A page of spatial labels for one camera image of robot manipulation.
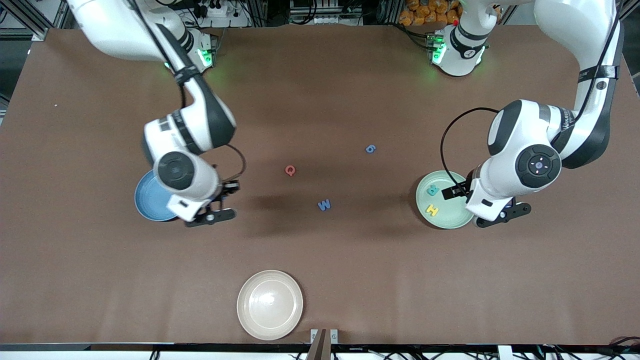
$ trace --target cream plate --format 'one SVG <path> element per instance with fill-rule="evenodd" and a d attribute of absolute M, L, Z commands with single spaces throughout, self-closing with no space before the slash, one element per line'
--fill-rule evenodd
<path fill-rule="evenodd" d="M 289 334 L 302 316 L 302 291 L 286 273 L 265 270 L 251 276 L 240 289 L 237 302 L 240 324 L 260 340 Z"/>

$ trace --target black cable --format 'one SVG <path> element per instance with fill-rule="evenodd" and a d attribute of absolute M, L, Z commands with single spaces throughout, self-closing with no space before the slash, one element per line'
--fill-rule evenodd
<path fill-rule="evenodd" d="M 449 168 L 447 168 L 447 164 L 444 161 L 444 139 L 447 136 L 447 133 L 449 132 L 449 129 L 453 126 L 453 124 L 455 124 L 460 118 L 462 118 L 463 116 L 465 116 L 466 114 L 472 113 L 474 111 L 478 111 L 478 110 L 484 110 L 484 111 L 490 111 L 492 113 L 499 113 L 498 110 L 496 109 L 491 109 L 491 108 L 484 108 L 484 107 L 480 107 L 480 108 L 473 108 L 471 110 L 467 110 L 465 112 L 463 112 L 462 114 L 458 115 L 458 117 L 456 117 L 455 119 L 453 119 L 453 121 L 451 123 L 449 123 L 449 126 L 447 126 L 447 128 L 445 129 L 444 133 L 442 133 L 442 139 L 440 141 L 440 159 L 442 160 L 442 166 L 444 167 L 444 170 L 447 172 L 447 175 L 449 175 L 449 177 L 451 178 L 451 181 L 453 181 L 453 183 L 458 187 L 458 189 L 465 194 L 465 196 L 467 198 L 469 198 L 469 194 L 462 188 L 462 186 L 460 186 L 460 184 L 458 184 L 458 182 L 453 178 L 453 175 L 451 175 L 451 172 L 449 171 Z"/>
<path fill-rule="evenodd" d="M 571 356 L 575 360 L 582 360 L 579 356 L 575 355 L 573 352 L 569 352 L 569 351 L 566 351 L 566 350 L 563 350 L 563 351 L 566 352 L 567 354 L 569 354 L 569 356 Z"/>
<path fill-rule="evenodd" d="M 390 360 L 393 355 L 400 355 L 400 357 L 402 357 L 404 360 L 409 360 L 406 358 L 406 356 L 402 355 L 399 352 L 390 352 L 389 355 L 385 356 L 385 358 L 382 360 Z"/>
<path fill-rule="evenodd" d="M 428 357 L 426 357 L 424 354 L 420 352 L 409 352 L 409 355 L 411 355 L 415 360 L 430 360 Z"/>
<path fill-rule="evenodd" d="M 193 13 L 193 11 L 191 11 L 191 8 L 190 8 L 188 5 L 187 5 L 187 10 L 189 10 L 189 13 L 191 14 L 191 17 L 193 18 L 193 21 L 194 21 L 194 22 L 195 22 L 195 24 L 196 24 L 196 28 L 197 28 L 198 30 L 202 29 L 202 28 L 200 27 L 200 22 L 198 21 L 198 18 L 197 18 L 197 17 L 196 17 L 196 15 Z"/>
<path fill-rule="evenodd" d="M 616 26 L 618 26 L 618 22 L 620 21 L 620 10 L 622 7 L 622 0 L 618 3 L 618 8 L 616 8 L 616 14 L 615 14 L 615 19 L 613 20 L 613 25 L 611 26 L 611 30 L 609 30 L 609 36 L 607 37 L 607 41 L 604 44 L 604 48 L 602 49 L 602 53 L 600 54 L 600 58 L 598 59 L 598 63 L 596 64 L 596 73 L 598 72 L 598 68 L 600 66 L 602 66 L 602 62 L 604 60 L 604 56 L 607 54 L 607 51 L 609 50 L 609 45 L 611 44 L 611 40 L 613 39 L 613 34 L 616 32 Z M 587 90 L 587 94 L 584 96 L 584 100 L 582 102 L 582 106 L 580 107 L 580 111 L 578 111 L 578 115 L 575 117 L 575 120 L 573 121 L 573 124 L 571 126 L 574 126 L 576 122 L 578 122 L 578 120 L 580 120 L 580 117 L 582 116 L 582 113 L 584 113 L 584 109 L 587 107 L 587 102 L 589 102 L 589 96 L 591 96 L 591 92 L 593 91 L 593 85 L 596 82 L 596 77 L 595 75 L 593 76 L 593 78 L 591 79 L 591 82 L 589 83 L 589 89 Z M 556 137 L 554 137 L 553 140 L 551 140 L 551 144 L 553 144 L 554 142 L 556 142 L 556 140 L 560 137 L 560 134 L 563 131 L 566 131 L 567 129 L 571 128 L 567 127 L 566 129 L 561 129 L 560 132 L 556 135 Z"/>
<path fill-rule="evenodd" d="M 553 349 L 554 349 L 554 352 L 556 353 L 556 360 L 564 360 L 564 358 L 560 354 L 560 351 L 558 351 L 557 347 L 553 347 Z"/>
<path fill-rule="evenodd" d="M 614 343 L 609 344 L 609 346 L 616 346 L 622 343 L 626 343 L 629 340 L 640 340 L 640 336 L 627 336 L 626 338 L 622 338 Z"/>
<path fill-rule="evenodd" d="M 438 48 L 435 46 L 426 46 L 426 45 L 422 45 L 421 43 L 419 43 L 416 39 L 414 39 L 413 37 L 417 37 L 417 38 L 421 38 L 421 39 L 427 39 L 427 34 L 418 34 L 418 33 L 414 33 L 413 31 L 408 30 L 404 25 L 402 24 L 396 24 L 395 22 L 386 22 L 385 25 L 391 25 L 394 28 L 402 31 L 403 33 L 406 34 L 406 36 L 409 37 L 409 39 L 411 39 L 411 41 L 417 45 L 418 47 L 420 47 L 421 49 L 425 49 L 425 50 L 432 50 L 435 51 Z"/>
<path fill-rule="evenodd" d="M 147 29 L 147 32 L 149 33 L 149 36 L 151 36 L 151 40 L 153 40 L 153 42 L 156 45 L 158 51 L 160 52 L 160 54 L 162 54 L 163 58 L 166 60 L 166 63 L 169 65 L 169 68 L 175 74 L 176 73 L 175 67 L 173 67 L 173 64 L 171 63 L 171 60 L 169 60 L 169 56 L 167 55 L 166 51 L 164 51 L 162 45 L 160 45 L 160 41 L 156 37 L 156 34 L 154 34 L 154 32 L 151 30 L 151 27 L 149 26 L 149 24 L 147 24 L 147 21 L 145 20 L 144 16 L 142 16 L 142 12 L 140 11 L 140 7 L 138 6 L 138 4 L 136 4 L 135 0 L 128 0 L 128 2 L 129 2 L 129 5 L 131 6 L 131 8 L 133 9 L 133 12 L 136 13 L 136 15 L 140 18 L 140 21 L 142 21 L 142 24 Z M 180 85 L 180 84 L 177 84 L 177 85 L 178 85 L 178 88 L 180 89 L 180 99 L 181 99 L 182 107 L 185 107 L 185 105 L 186 105 L 186 96 L 184 94 L 184 86 Z"/>
<path fill-rule="evenodd" d="M 151 356 L 149 356 L 149 360 L 158 360 L 158 359 L 160 359 L 160 350 L 151 351 Z"/>
<path fill-rule="evenodd" d="M 4 22 L 4 20 L 6 19 L 6 14 L 9 13 L 9 11 L 7 9 L 0 9 L 2 10 L 2 12 L 4 13 L 4 16 L 2 18 L 2 20 L 0 20 L 0 24 L 2 24 Z"/>
<path fill-rule="evenodd" d="M 240 175 L 242 175 L 244 173 L 244 171 L 246 170 L 246 158 L 244 157 L 244 154 L 238 150 L 237 147 L 231 145 L 231 144 L 227 144 L 226 146 L 230 147 L 231 149 L 233 149 L 239 156 L 240 159 L 242 160 L 242 169 L 240 170 L 240 172 L 238 172 L 236 175 L 233 175 L 231 177 L 228 177 L 224 180 L 222 180 L 223 183 L 226 183 L 227 181 L 231 181 L 231 180 L 235 180 L 238 177 L 240 177 Z"/>
<path fill-rule="evenodd" d="M 436 360 L 436 359 L 438 359 L 438 358 L 439 358 L 441 355 L 443 355 L 443 354 L 444 354 L 444 352 L 441 352 L 441 353 L 439 353 L 438 355 L 436 355 L 436 356 L 432 357 L 432 358 L 431 358 L 431 360 Z"/>
<path fill-rule="evenodd" d="M 309 14 L 305 17 L 305 19 L 302 20 L 301 22 L 295 22 L 292 20 L 291 23 L 295 25 L 306 25 L 316 17 L 317 10 L 318 10 L 317 0 L 313 0 L 313 3 L 309 4 Z"/>
<path fill-rule="evenodd" d="M 472 359 L 480 360 L 480 353 L 477 353 L 477 352 L 476 352 L 476 356 L 473 356 L 473 355 L 469 354 L 469 353 L 468 353 L 468 352 L 466 352 L 466 351 L 462 351 L 462 353 L 463 353 L 463 354 L 466 354 L 467 356 L 470 356 Z"/>
<path fill-rule="evenodd" d="M 417 38 L 427 38 L 427 34 L 420 34 L 420 33 L 415 33 L 409 29 L 407 29 L 404 25 L 402 24 L 396 24 L 395 22 L 386 22 L 383 25 L 391 25 L 393 27 L 395 27 L 396 29 L 402 31 L 403 33 L 407 34 L 407 35 L 411 35 L 411 36 L 415 36 Z"/>
<path fill-rule="evenodd" d="M 242 10 L 247 14 L 248 17 L 251 17 L 251 20 L 253 20 L 253 27 L 255 27 L 255 23 L 257 22 L 258 24 L 260 24 L 259 21 L 256 21 L 256 19 L 258 20 L 262 20 L 264 22 L 267 21 L 267 19 L 263 19 L 261 17 L 255 17 L 253 16 L 253 14 L 251 12 L 249 12 L 249 10 L 244 6 L 244 3 L 242 1 L 238 1 L 238 3 L 240 3 L 240 6 L 242 7 Z"/>

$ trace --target brown table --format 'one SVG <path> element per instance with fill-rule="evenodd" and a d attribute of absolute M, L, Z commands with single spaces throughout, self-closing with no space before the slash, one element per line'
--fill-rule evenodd
<path fill-rule="evenodd" d="M 249 167 L 228 200 L 238 217 L 187 229 L 145 220 L 133 203 L 149 170 L 142 127 L 179 105 L 171 75 L 52 29 L 34 43 L 0 127 L 0 341 L 256 342 L 236 297 L 270 268 L 305 296 L 281 342 L 322 327 L 345 343 L 586 344 L 639 333 L 640 101 L 626 67 L 609 149 L 526 197 L 529 216 L 443 231 L 412 209 L 417 181 L 442 167 L 438 142 L 457 114 L 518 98 L 573 105 L 568 51 L 536 27 L 499 27 L 490 42 L 473 74 L 450 78 L 393 28 L 228 31 L 205 77 L 236 116 L 232 143 Z M 491 119 L 475 113 L 451 131 L 453 170 L 487 158 Z M 204 158 L 222 176 L 239 168 L 226 148 Z"/>

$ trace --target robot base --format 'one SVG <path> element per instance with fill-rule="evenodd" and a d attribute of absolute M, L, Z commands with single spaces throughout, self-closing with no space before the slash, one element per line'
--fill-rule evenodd
<path fill-rule="evenodd" d="M 197 29 L 188 29 L 193 35 L 193 47 L 188 52 L 189 59 L 202 73 L 216 64 L 216 50 L 218 49 L 218 37 L 205 34 Z"/>
<path fill-rule="evenodd" d="M 431 62 L 448 75 L 464 76 L 472 72 L 476 65 L 482 61 L 484 47 L 477 53 L 466 54 L 469 56 L 468 58 L 463 58 L 451 44 L 451 32 L 453 29 L 455 29 L 455 26 L 447 25 L 444 29 L 436 31 L 435 35 L 442 36 L 443 41 L 439 50 L 434 51 L 431 55 Z"/>

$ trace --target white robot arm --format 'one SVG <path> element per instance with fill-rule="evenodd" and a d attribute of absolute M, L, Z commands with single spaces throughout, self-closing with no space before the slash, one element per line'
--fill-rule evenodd
<path fill-rule="evenodd" d="M 98 50 L 125 60 L 165 61 L 126 0 L 67 2 L 79 27 Z M 200 72 L 212 65 L 210 34 L 187 29 L 178 14 L 155 0 L 136 0 L 136 4 L 147 22 L 162 24 L 178 39 Z"/>
<path fill-rule="evenodd" d="M 212 200 L 233 192 L 225 189 L 228 184 L 198 155 L 228 144 L 236 122 L 176 39 L 185 33 L 176 35 L 165 26 L 175 25 L 177 15 L 166 7 L 144 10 L 134 0 L 69 3 L 81 29 L 99 50 L 123 59 L 166 61 L 181 92 L 184 87 L 191 94 L 193 104 L 145 125 L 142 147 L 159 182 L 173 193 L 167 207 L 181 219 L 194 221 Z M 237 183 L 231 186 L 237 189 Z"/>
<path fill-rule="evenodd" d="M 548 187 L 561 167 L 577 168 L 596 160 L 609 142 L 609 112 L 623 40 L 614 0 L 536 0 L 534 13 L 538 26 L 578 60 L 574 110 L 516 100 L 498 112 L 487 141 L 491 158 L 472 171 L 465 183 L 443 193 L 445 198 L 467 196 L 466 208 L 478 217 L 476 224 L 481 227 L 528 213 L 528 206 L 509 211 L 505 207 L 515 205 L 515 196 Z M 467 24 L 467 17 L 465 9 L 460 24 Z M 468 38 L 468 31 L 450 30 L 449 40 L 455 43 L 458 33 Z M 464 75 L 476 66 L 481 54 L 467 59 L 459 48 L 452 46 L 453 51 L 446 50 L 441 57 L 438 65 L 444 71 Z"/>

